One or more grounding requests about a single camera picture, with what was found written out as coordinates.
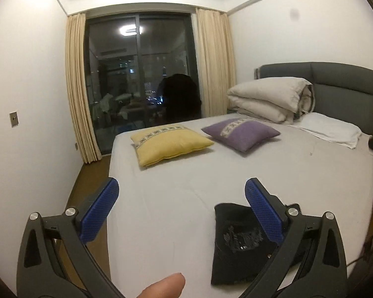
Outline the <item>beige left curtain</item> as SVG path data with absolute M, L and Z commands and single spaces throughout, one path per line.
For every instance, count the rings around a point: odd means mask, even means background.
M 96 141 L 84 69 L 86 15 L 76 13 L 67 18 L 65 30 L 65 76 L 67 96 L 76 143 L 84 163 L 100 161 L 102 155 Z

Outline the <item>yellow cushion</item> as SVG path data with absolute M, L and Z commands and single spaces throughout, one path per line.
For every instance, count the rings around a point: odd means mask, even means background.
M 155 126 L 132 134 L 141 167 L 211 147 L 214 142 L 181 124 Z

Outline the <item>white bed sheet mattress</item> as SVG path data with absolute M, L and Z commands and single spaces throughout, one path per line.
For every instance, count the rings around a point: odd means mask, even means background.
M 141 168 L 131 133 L 117 135 L 109 174 L 119 197 L 107 219 L 113 284 L 126 297 L 173 273 L 185 276 L 184 297 L 238 297 L 244 285 L 211 286 L 217 204 L 247 205 L 244 186 L 258 178 L 305 215 L 335 214 L 352 272 L 373 209 L 373 152 L 278 124 L 280 135 L 243 155 L 221 143 Z

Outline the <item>black chair by window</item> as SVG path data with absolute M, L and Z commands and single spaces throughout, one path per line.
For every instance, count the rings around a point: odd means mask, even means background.
M 167 123 L 201 117 L 201 99 L 197 84 L 188 75 L 176 73 L 160 83 L 162 108 Z

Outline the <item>beige curtain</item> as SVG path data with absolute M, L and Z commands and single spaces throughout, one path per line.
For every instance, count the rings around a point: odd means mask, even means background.
M 67 96 L 76 143 L 84 163 L 100 161 L 102 155 L 96 141 L 84 69 L 86 15 L 76 13 L 67 18 L 65 30 L 65 76 Z
M 203 115 L 225 115 L 227 91 L 236 84 L 230 21 L 226 13 L 197 8 L 197 61 Z

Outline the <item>purple cushion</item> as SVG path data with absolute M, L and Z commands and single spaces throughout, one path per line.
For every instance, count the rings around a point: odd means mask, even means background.
M 201 130 L 216 141 L 242 153 L 281 134 L 278 130 L 249 118 L 227 119 Z

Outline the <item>beige right curtain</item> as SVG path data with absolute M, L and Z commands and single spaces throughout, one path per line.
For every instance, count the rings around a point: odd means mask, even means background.
M 197 61 L 203 115 L 225 115 L 227 91 L 236 84 L 230 21 L 226 13 L 197 8 Z

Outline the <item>grey upholstered headboard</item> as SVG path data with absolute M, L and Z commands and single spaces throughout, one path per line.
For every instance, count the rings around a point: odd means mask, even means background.
M 313 84 L 314 111 L 358 126 L 373 136 L 373 70 L 329 62 L 275 63 L 254 77 L 300 77 Z

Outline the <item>wall switch plate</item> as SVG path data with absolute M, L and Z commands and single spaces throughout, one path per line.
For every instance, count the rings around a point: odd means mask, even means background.
M 9 117 L 10 117 L 11 127 L 18 126 L 18 124 L 19 124 L 18 113 L 17 112 L 11 112 L 9 114 Z

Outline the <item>black denim pants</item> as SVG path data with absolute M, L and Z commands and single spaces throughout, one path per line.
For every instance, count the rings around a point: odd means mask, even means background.
M 253 281 L 277 244 L 268 239 L 251 207 L 234 203 L 215 206 L 216 236 L 212 285 Z

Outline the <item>white pillow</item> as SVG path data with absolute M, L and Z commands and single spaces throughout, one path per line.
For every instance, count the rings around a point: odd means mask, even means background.
M 343 145 L 349 149 L 356 148 L 362 135 L 358 126 L 316 112 L 303 115 L 291 126 L 306 131 L 321 140 Z

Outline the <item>folded beige duvet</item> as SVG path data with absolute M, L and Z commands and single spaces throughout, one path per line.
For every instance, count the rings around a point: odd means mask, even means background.
M 230 104 L 240 114 L 291 124 L 314 110 L 314 86 L 300 77 L 267 77 L 228 89 Z

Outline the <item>dark glass window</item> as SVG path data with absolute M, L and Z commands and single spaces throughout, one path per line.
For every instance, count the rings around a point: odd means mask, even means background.
M 103 155 L 112 151 L 119 134 L 168 124 L 160 92 L 163 78 L 185 74 L 199 88 L 188 13 L 145 12 L 89 19 L 84 47 L 90 113 Z

